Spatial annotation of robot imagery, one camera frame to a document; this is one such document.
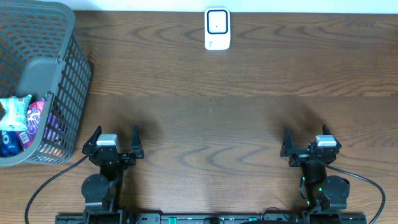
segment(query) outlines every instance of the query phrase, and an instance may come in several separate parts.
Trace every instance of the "purple snack wrapper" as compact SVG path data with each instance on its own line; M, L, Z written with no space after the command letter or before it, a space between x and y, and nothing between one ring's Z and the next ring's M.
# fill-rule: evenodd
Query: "purple snack wrapper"
M27 131L16 131L19 142L21 143L21 146L24 148L24 150L26 150L33 143L33 140L36 137L37 131L39 129L40 116L42 114L43 107L43 98L29 105L26 113ZM57 119L54 115L50 113L47 123L51 123L53 127L58 128L59 119ZM52 130L48 130L47 127L45 128L44 133L47 139L51 139L51 141L54 141L59 137L59 134L52 135Z

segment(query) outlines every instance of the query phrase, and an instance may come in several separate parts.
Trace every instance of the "white device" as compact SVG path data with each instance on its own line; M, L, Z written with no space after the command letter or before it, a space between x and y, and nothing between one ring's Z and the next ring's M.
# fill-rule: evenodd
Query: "white device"
M229 11L217 7L205 12L205 47L208 50L226 50L231 43Z
M100 134L96 144L98 146L115 146L116 150L120 152L118 136L115 134Z
M318 135L315 137L317 146L336 146L337 142L332 135Z

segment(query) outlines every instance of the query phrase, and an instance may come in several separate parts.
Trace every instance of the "green led light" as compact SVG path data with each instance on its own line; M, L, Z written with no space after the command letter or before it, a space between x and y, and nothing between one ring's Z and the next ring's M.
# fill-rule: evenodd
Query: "green led light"
M169 224L177 224L177 218L169 218Z

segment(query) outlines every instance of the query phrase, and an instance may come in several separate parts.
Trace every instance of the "black mount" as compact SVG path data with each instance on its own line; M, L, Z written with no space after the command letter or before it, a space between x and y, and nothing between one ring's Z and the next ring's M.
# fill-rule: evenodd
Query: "black mount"
M326 164L336 160L341 144L333 137L326 125L323 125L322 137L334 139L335 144L322 146L314 141L308 144L306 149L294 149L293 140L286 128L285 139L280 150L281 157L289 157L289 166L301 167L302 178L300 180L300 194L308 199L308 205L312 213L341 212L347 208L347 198L350 184L348 180L336 175L327 176L326 169L318 163L316 157Z
M323 126L323 137L332 139L334 145L310 142L307 149L296 150L289 130L280 151L281 157L289 157L289 166L301 167L303 176L300 181L300 193L307 198L308 207L302 212L267 211L260 214L186 214L164 215L159 213L131 213L119 207L123 172L136 165L136 159L144 158L144 151L139 140L137 129L131 141L132 153L118 153L118 144L97 145L101 136L98 126L92 137L83 146L83 153L89 155L90 161L100 167L99 174L89 176L81 187L86 198L86 210L83 215L58 215L56 224L366 224L364 215L344 215L347 207L349 182L338 176L327 176L326 170L316 157L330 164L336 160L341 144Z
M85 216L87 223L125 223L132 217L119 208L123 173L129 166L136 165L136 159L144 158L144 150L137 127L132 135L132 153L119 153L116 144L97 145L101 134L101 126L98 126L83 146L83 153L100 167L99 174L87 177L81 186L86 199Z

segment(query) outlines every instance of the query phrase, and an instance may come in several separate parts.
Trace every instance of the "blue package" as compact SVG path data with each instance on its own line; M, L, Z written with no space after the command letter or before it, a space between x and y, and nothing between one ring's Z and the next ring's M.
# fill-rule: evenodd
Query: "blue package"
M17 134L14 131L1 131L2 144L1 144L1 156L15 156L21 150Z

